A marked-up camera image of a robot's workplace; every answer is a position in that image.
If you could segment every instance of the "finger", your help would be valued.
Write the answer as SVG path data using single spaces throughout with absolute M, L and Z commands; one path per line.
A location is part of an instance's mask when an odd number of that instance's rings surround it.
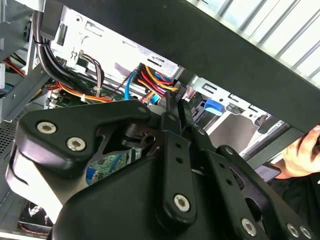
M 288 157 L 297 157 L 298 156 L 298 150 L 299 150 L 299 145 L 300 142 L 302 140 L 303 137 L 298 138 L 296 141 L 294 141 L 292 144 L 290 144 L 287 148 L 286 148 L 286 155 Z
M 307 136 L 305 136 L 304 140 L 301 142 L 298 158 L 302 160 L 311 159 L 313 148 L 315 147 L 318 137 L 320 136 L 320 125 L 316 126 L 312 129 Z

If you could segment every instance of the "yellow wire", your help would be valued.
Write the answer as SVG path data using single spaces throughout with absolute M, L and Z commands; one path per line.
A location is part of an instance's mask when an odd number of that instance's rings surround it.
M 141 79 L 138 79 L 138 82 L 141 83 L 141 84 L 143 84 L 143 85 L 145 85 L 145 87 L 146 87 L 147 89 L 149 89 L 149 90 L 152 91 L 154 94 L 156 94 L 159 98 L 161 98 L 161 96 L 160 96 L 155 90 L 153 90 L 152 88 L 150 88 L 144 81 L 142 81 Z
M 143 100 L 143 102 L 145 103 L 146 101 L 148 101 L 149 98 L 151 98 L 153 95 L 155 95 L 155 93 L 152 91 L 148 94 L 148 96 L 145 98 L 145 100 Z
M 80 97 L 80 98 L 82 97 L 82 95 L 80 93 L 73 92 L 73 91 L 65 88 L 65 86 L 63 86 L 62 84 L 60 85 L 60 87 L 63 90 L 65 90 L 67 93 L 69 93 L 69 94 L 72 94 L 72 95 Z M 90 97 L 90 96 L 87 96 L 87 95 L 85 95 L 84 98 L 85 99 L 90 99 L 90 100 L 95 100 L 95 101 L 98 101 L 98 102 L 101 102 L 101 103 L 107 103 L 108 102 L 107 100 L 102 100 L 102 99 L 98 99 L 98 98 L 95 98 L 95 97 Z
M 166 85 L 162 84 L 161 82 L 159 82 L 158 79 L 156 79 L 155 76 L 151 73 L 151 71 L 147 65 L 145 65 L 145 69 L 148 72 L 148 74 L 150 75 L 150 77 L 153 79 L 153 81 L 155 81 L 160 87 L 163 87 L 164 89 L 173 90 L 173 91 L 179 90 L 176 87 L 166 86 Z
M 33 95 L 33 99 L 39 94 L 39 93 L 41 93 L 42 92 L 42 89 L 40 88 L 36 93 L 35 93 L 35 95 Z

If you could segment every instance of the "wire bundle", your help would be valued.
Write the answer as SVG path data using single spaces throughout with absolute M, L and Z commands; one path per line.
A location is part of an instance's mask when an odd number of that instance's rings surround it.
M 100 63 L 95 60 L 94 58 L 92 58 L 91 56 L 82 53 L 81 58 L 85 59 L 86 61 L 88 61 L 89 63 L 92 63 L 95 66 L 95 72 L 96 72 L 96 82 L 97 82 L 97 86 L 96 86 L 96 97 L 101 97 L 101 90 L 103 89 L 103 82 L 105 79 L 105 72 L 103 71 Z
M 4 64 L 8 67 L 12 68 L 14 71 L 16 71 L 21 77 L 25 77 L 25 74 L 16 66 L 14 63 L 10 60 L 10 58 L 6 58 L 3 60 Z
M 85 85 L 79 76 L 75 73 L 64 69 L 56 60 L 50 48 L 50 41 L 43 38 L 40 34 L 42 25 L 43 12 L 34 11 L 33 14 L 33 33 L 40 63 L 45 72 L 60 82 L 64 86 L 79 91 L 82 94 L 92 95 L 91 90 Z
M 150 92 L 140 100 L 141 102 L 146 102 L 153 95 L 157 95 L 159 98 L 161 98 L 166 91 L 178 90 L 178 88 L 172 87 L 172 85 L 174 84 L 173 80 L 166 79 L 159 72 L 156 72 L 155 75 L 153 75 L 147 65 L 145 65 L 144 68 L 147 73 L 145 73 L 144 69 L 142 69 L 139 75 L 140 78 L 138 78 L 137 81 L 138 83 L 149 89 Z
M 13 53 L 11 57 L 16 60 L 17 62 L 21 63 L 23 66 L 27 65 L 27 62 L 23 60 L 18 54 Z
M 56 84 L 57 84 L 57 86 L 59 88 L 65 90 L 67 93 L 72 94 L 72 95 L 77 96 L 77 97 L 80 97 L 82 99 L 98 101 L 100 103 L 109 103 L 109 102 L 111 102 L 110 100 L 105 99 L 103 97 L 96 97 L 96 96 L 81 94 L 81 93 L 79 93 L 79 92 L 77 92 L 77 91 L 75 91 L 75 90 L 63 85 L 62 83 L 60 83 L 58 81 L 56 82 Z

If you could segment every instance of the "black metal arm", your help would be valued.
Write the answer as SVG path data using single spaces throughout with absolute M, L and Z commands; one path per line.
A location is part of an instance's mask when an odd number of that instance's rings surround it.
M 212 146 L 187 102 L 167 92 L 157 112 L 129 100 L 21 118 L 6 178 L 48 212 L 50 239 L 316 239 L 232 148 Z M 141 159 L 83 185 L 90 162 L 131 147 Z

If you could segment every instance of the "black panel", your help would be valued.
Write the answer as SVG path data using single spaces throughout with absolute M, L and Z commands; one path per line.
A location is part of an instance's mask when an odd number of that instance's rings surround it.
M 317 88 L 185 0 L 58 1 L 304 133 L 320 123 Z

